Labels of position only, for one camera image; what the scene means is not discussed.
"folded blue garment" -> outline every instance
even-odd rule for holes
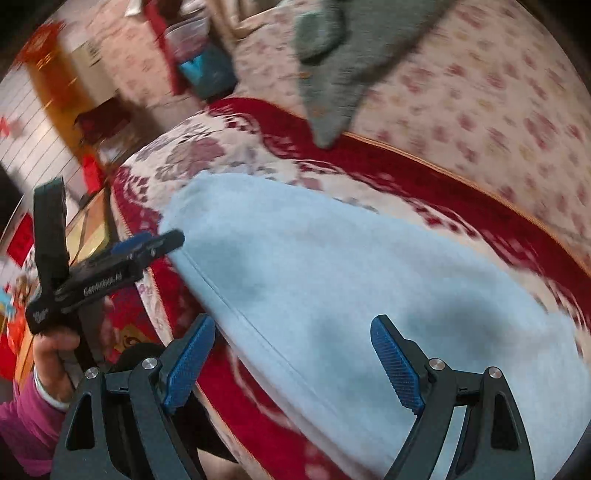
[[[200,173],[178,192],[160,227],[172,228],[186,237],[170,258],[189,288],[273,400],[350,475],[360,476],[343,455],[384,476],[414,422],[371,345],[378,314],[454,369],[503,370],[538,480],[560,469],[591,418],[573,321],[427,228],[231,173]],[[457,411],[432,479],[452,460]]]

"bed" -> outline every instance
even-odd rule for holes
[[[509,269],[547,309],[573,318],[573,347],[591,362],[591,98],[553,38],[516,2],[460,1],[325,151],[301,118],[290,47],[294,17],[309,8],[301,0],[276,7],[238,44],[234,98],[124,164],[112,195],[119,235],[156,232],[171,195],[202,170],[320,190],[434,229]],[[153,265],[138,291],[164,343],[201,310],[167,261]],[[252,478],[376,478],[321,432],[304,437],[287,399],[223,340],[198,384]]]

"black pants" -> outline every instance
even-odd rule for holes
[[[149,356],[159,357],[162,352],[164,352],[162,345],[138,343],[121,354],[119,361],[111,368],[111,372],[131,370],[145,358]],[[236,462],[213,429],[207,411],[194,395],[189,397],[184,407],[177,409],[173,416],[173,424],[203,480],[206,480],[206,476],[199,461],[197,449]]]

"white tile wall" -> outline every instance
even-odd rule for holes
[[[22,126],[20,137],[0,139],[0,162],[24,193],[24,209],[32,210],[36,186],[58,176],[74,196],[86,193],[79,163],[46,117],[25,69],[9,72],[0,82],[0,116],[18,118]],[[12,259],[0,257],[0,288],[18,273]]]

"metal screw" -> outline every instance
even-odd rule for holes
[[[497,368],[497,367],[490,367],[488,369],[488,374],[492,377],[492,378],[500,378],[503,376],[503,372],[501,372],[501,369]]]
[[[431,358],[429,360],[429,366],[434,370],[443,370],[445,368],[445,362],[440,358]]]
[[[84,376],[89,380],[91,378],[96,378],[99,375],[99,369],[97,367],[90,367],[85,373]]]
[[[146,360],[142,362],[142,367],[144,370],[152,370],[153,368],[158,365],[158,360],[155,359],[153,356],[149,356]]]

